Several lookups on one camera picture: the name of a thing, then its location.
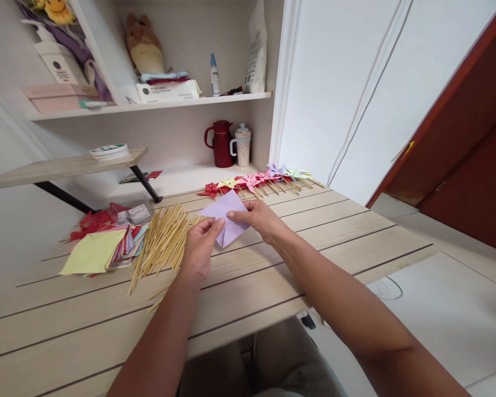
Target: shelf bracket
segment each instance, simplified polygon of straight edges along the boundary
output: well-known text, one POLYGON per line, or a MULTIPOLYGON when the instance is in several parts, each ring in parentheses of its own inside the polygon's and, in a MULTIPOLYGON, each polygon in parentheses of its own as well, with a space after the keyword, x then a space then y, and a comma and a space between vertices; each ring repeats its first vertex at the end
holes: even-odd
POLYGON ((140 168, 137 165, 134 165, 131 167, 131 170, 132 172, 134 172, 134 175, 138 178, 138 180, 142 183, 143 187, 147 189, 154 202, 159 203, 162 200, 162 197, 158 197, 145 175, 143 175, 143 172, 140 170, 140 168))
POLYGON ((76 199, 71 194, 66 193, 64 190, 54 185, 52 182, 48 182, 48 181, 37 182, 34 185, 40 187, 45 192, 48 192, 52 196, 57 197, 59 200, 64 201, 66 204, 71 205, 72 207, 80 210, 81 212, 89 213, 90 211, 92 211, 92 213, 95 213, 95 210, 87 206, 84 202, 76 199))

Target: thermos lid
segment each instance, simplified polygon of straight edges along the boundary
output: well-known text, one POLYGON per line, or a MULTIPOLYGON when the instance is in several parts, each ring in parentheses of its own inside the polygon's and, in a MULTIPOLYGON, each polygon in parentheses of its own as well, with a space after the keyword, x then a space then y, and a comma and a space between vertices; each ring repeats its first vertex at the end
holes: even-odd
POLYGON ((252 132, 246 128, 244 123, 241 123, 239 125, 239 128, 237 128, 237 131, 235 131, 235 138, 248 138, 252 135, 252 132))

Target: folded cloth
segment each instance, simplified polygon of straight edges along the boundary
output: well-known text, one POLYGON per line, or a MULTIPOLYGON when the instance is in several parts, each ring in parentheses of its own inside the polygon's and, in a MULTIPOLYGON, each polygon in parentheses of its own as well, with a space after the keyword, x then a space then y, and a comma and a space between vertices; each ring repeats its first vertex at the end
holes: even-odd
POLYGON ((166 74, 147 74, 144 73, 141 75, 140 79, 142 83, 146 83, 149 80, 154 79, 166 79, 166 78, 181 78, 189 76, 187 72, 177 72, 177 73, 166 73, 166 74))

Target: white bag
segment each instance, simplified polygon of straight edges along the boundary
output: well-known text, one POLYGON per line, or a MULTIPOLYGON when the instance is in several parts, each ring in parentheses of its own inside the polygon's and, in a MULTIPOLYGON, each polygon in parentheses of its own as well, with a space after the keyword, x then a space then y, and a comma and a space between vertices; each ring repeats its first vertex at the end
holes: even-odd
POLYGON ((244 82, 247 93, 265 92, 266 85, 266 26, 263 0, 258 0, 250 18, 250 57, 244 82))

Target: cable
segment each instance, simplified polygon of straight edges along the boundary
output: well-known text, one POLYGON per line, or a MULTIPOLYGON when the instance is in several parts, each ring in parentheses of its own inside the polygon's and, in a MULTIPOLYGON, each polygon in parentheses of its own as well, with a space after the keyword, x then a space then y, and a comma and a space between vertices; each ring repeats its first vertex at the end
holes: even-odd
POLYGON ((373 60, 373 65, 371 66, 371 70, 369 71, 368 78, 365 81, 364 89, 362 90, 362 93, 360 95, 360 99, 358 100, 357 108, 354 111, 353 120, 351 120, 351 124, 349 124, 349 129, 347 130, 346 139, 343 141, 343 145, 342 145, 340 151, 338 152, 338 155, 336 156, 335 163, 332 165, 331 171, 329 172, 329 178, 327 179, 327 186, 329 185, 329 180, 330 180, 331 175, 332 175, 332 173, 336 167, 336 164, 338 163, 338 160, 340 159, 340 155, 342 154, 343 149, 346 146, 347 139, 349 138, 349 135, 351 135, 351 130, 353 129, 353 124, 354 124, 355 120, 357 119, 358 110, 360 109, 360 104, 362 103, 362 99, 364 98, 365 92, 368 88, 369 81, 371 80, 371 76, 373 75, 373 71, 375 70, 375 65, 379 59, 380 52, 382 50, 382 46, 384 45, 384 42, 386 41, 387 34, 389 33, 389 31, 391 29, 391 25, 393 24, 393 21, 395 20, 395 16, 397 15, 398 9, 401 6, 401 4, 402 4, 402 0, 399 0, 399 2, 397 4, 397 8, 395 8, 395 12, 393 13, 393 16, 391 17, 390 24, 387 26, 386 32, 384 33, 384 37, 382 38, 382 41, 380 42, 379 49, 377 50, 376 55, 375 55, 375 60, 373 60))
POLYGON ((398 290, 401 292, 398 296, 395 298, 381 298, 379 295, 376 295, 379 299, 382 299, 383 301, 395 301, 397 299, 400 299, 404 296, 404 291, 402 290, 401 286, 391 277, 386 276, 387 279, 391 280, 393 284, 395 284, 398 288, 398 290))
POLYGON ((351 136, 351 140, 349 141, 349 143, 347 144, 347 146, 345 145, 345 143, 344 143, 344 146, 342 146, 342 149, 345 147, 345 151, 343 153, 342 159, 340 160, 340 162, 338 163, 338 166, 336 167, 336 170, 334 170, 334 173, 332 174, 332 177, 330 177, 330 179, 329 179, 329 181, 327 183, 327 186, 330 186, 331 183, 332 183, 332 181, 334 180, 334 178, 336 176, 336 173, 338 172, 338 169, 340 168, 340 165, 342 164, 344 158, 346 157, 347 150, 349 149, 349 146, 353 142, 353 139, 354 139, 354 137, 355 137, 355 135, 356 135, 356 133, 358 131, 358 127, 360 126, 360 123, 362 122, 362 119, 364 118, 365 112, 367 111, 367 109, 369 107, 369 104, 371 103, 373 97, 375 96, 376 89, 378 88, 379 83, 380 83, 380 80, 382 79, 382 76, 384 75, 384 72, 386 71, 387 65, 390 63, 391 56, 393 55, 393 52, 395 50, 395 47, 398 44, 398 40, 401 37, 402 31, 404 30, 404 27, 406 26, 406 21, 408 20, 409 12, 411 11, 412 6, 413 6, 413 0, 411 0, 410 3, 409 3, 408 11, 406 11, 406 15, 404 17, 404 21, 402 22, 401 30, 398 32, 397 38, 395 39, 395 43, 393 44, 393 47, 391 48, 391 51, 390 51, 390 54, 387 57, 386 63, 384 64, 384 67, 382 68, 382 71, 380 72, 379 78, 376 81, 375 87, 373 88, 373 92, 371 93, 371 96, 369 97, 369 100, 368 100, 368 102, 367 102, 367 104, 366 104, 366 106, 364 108, 364 111, 362 112, 362 115, 360 116, 360 119, 358 120, 357 126, 354 129, 354 131, 353 131, 353 134, 351 136))

